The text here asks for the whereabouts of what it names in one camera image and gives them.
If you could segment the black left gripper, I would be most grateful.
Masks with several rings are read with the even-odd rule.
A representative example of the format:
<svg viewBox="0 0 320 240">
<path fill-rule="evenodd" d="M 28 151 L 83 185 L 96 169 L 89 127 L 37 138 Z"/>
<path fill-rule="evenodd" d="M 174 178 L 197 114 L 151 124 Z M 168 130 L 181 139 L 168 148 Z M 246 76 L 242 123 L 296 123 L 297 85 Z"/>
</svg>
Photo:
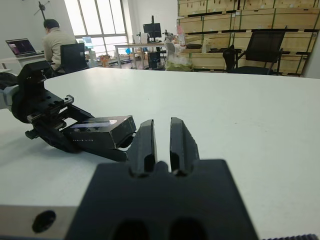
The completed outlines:
<svg viewBox="0 0 320 240">
<path fill-rule="evenodd" d="M 89 112 L 73 105 L 74 98 L 63 98 L 45 89 L 44 76 L 30 75 L 17 77 L 18 91 L 12 97 L 11 112 L 19 121 L 31 124 L 33 129 L 25 132 L 27 138 L 42 138 L 50 146 L 67 153 L 78 153 L 80 149 L 60 130 L 66 126 L 67 117 L 76 121 L 94 118 Z"/>
</svg>

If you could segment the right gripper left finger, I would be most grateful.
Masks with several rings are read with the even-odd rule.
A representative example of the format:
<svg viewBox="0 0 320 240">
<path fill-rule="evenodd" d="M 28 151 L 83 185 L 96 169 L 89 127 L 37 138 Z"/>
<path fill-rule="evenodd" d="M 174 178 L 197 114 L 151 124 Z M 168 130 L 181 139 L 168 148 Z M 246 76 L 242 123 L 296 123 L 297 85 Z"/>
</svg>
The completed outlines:
<svg viewBox="0 0 320 240">
<path fill-rule="evenodd" d="M 127 150 L 127 164 L 134 177 L 148 176 L 157 163 L 154 120 L 144 121 Z"/>
</svg>

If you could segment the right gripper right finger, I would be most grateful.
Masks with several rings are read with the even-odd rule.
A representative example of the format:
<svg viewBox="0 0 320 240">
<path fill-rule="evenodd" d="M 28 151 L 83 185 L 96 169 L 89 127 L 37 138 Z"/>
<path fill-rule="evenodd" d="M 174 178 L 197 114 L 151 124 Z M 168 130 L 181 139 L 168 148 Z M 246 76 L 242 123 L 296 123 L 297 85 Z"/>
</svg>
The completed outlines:
<svg viewBox="0 0 320 240">
<path fill-rule="evenodd" d="M 200 160 L 198 145 L 184 121 L 172 117 L 170 122 L 170 166 L 175 175 L 189 175 Z"/>
</svg>

